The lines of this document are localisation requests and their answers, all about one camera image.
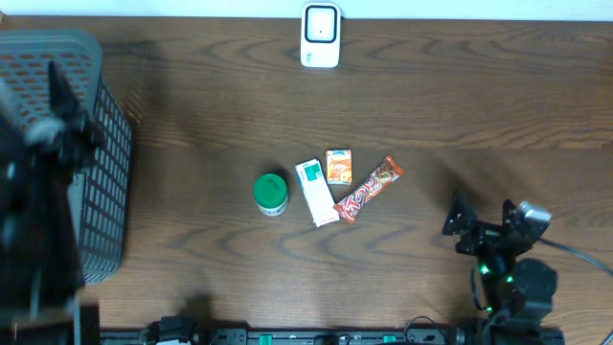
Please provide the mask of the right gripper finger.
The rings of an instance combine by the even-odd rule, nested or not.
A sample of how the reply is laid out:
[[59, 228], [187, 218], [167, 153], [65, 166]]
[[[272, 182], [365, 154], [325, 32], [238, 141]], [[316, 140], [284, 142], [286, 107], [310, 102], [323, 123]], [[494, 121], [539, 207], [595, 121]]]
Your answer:
[[512, 200], [506, 199], [502, 206], [502, 225], [506, 228], [516, 228], [520, 225], [522, 214]]
[[462, 235], [470, 232], [477, 222], [477, 215], [467, 194], [462, 190], [454, 192], [450, 209], [443, 224], [444, 236]]

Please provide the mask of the green lid jar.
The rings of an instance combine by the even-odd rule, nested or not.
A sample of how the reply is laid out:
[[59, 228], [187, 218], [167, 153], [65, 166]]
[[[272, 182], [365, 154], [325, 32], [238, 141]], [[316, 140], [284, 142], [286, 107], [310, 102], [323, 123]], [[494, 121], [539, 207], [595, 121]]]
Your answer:
[[288, 205], [286, 183], [274, 173], [263, 174], [256, 180], [253, 195], [260, 211], [266, 216], [278, 216]]

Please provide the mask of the white and green carton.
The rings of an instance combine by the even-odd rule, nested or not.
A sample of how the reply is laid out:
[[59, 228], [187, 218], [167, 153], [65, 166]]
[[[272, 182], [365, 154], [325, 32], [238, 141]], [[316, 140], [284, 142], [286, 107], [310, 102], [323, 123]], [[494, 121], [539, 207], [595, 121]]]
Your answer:
[[338, 212], [328, 183], [324, 178], [320, 161], [317, 158], [295, 166], [307, 206], [316, 227], [338, 221]]

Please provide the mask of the red chocolate bar wrapper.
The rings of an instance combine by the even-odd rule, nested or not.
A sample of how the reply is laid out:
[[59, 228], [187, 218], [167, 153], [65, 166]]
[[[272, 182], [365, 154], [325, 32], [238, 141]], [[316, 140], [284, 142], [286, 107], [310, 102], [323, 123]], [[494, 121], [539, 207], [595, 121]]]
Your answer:
[[354, 223], [364, 205], [402, 175], [404, 169], [388, 154], [369, 177], [351, 194], [337, 202], [333, 209], [348, 223]]

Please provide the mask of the small orange box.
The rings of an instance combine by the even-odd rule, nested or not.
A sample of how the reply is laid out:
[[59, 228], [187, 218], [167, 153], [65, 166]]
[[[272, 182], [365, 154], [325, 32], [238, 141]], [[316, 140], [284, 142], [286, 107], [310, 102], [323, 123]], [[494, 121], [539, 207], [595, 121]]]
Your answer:
[[330, 185], [352, 184], [352, 151], [330, 149], [326, 152], [327, 182]]

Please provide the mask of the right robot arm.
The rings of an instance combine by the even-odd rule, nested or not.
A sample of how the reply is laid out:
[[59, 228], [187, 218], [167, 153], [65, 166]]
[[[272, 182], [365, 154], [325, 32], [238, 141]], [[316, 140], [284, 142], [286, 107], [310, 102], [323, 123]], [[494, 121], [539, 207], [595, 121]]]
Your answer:
[[549, 227], [551, 213], [528, 201], [507, 199], [502, 222], [481, 221], [467, 195], [457, 191], [443, 225], [445, 236], [457, 236], [455, 250], [473, 256], [470, 283], [473, 301], [486, 318], [455, 327], [447, 344], [556, 345], [563, 332], [541, 325], [553, 310], [557, 273], [537, 259], [517, 257], [528, 252]]

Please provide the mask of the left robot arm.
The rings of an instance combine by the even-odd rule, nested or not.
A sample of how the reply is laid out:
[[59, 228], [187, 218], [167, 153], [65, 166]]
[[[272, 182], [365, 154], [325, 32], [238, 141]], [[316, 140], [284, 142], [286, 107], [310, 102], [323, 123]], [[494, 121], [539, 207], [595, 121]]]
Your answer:
[[104, 135], [55, 62], [50, 117], [21, 130], [1, 86], [1, 341], [78, 344], [84, 285], [68, 187], [94, 164]]

